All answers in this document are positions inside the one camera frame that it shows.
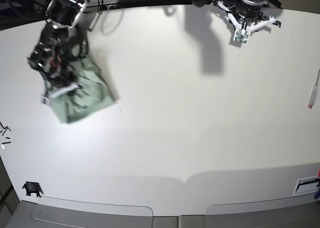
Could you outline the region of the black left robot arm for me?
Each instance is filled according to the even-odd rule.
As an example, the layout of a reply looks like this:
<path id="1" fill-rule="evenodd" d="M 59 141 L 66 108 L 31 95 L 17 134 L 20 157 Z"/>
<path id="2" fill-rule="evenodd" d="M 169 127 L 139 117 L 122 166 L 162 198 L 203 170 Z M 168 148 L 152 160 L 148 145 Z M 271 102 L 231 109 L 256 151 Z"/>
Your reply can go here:
<path id="1" fill-rule="evenodd" d="M 225 12 L 235 29 L 257 32 L 268 25 L 281 27 L 276 18 L 263 14 L 269 4 L 280 9 L 282 3 L 278 0 L 213 0 L 211 4 Z"/>

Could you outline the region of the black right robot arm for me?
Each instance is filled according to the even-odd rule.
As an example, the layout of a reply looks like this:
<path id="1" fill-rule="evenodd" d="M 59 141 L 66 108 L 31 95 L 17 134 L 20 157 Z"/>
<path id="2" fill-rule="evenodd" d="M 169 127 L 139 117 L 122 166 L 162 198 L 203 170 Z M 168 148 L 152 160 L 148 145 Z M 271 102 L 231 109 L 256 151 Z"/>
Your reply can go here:
<path id="1" fill-rule="evenodd" d="M 86 36 L 78 21 L 89 1 L 51 0 L 45 10 L 45 27 L 27 59 L 44 80 L 43 103 L 79 87 L 73 62 L 83 57 Z"/>

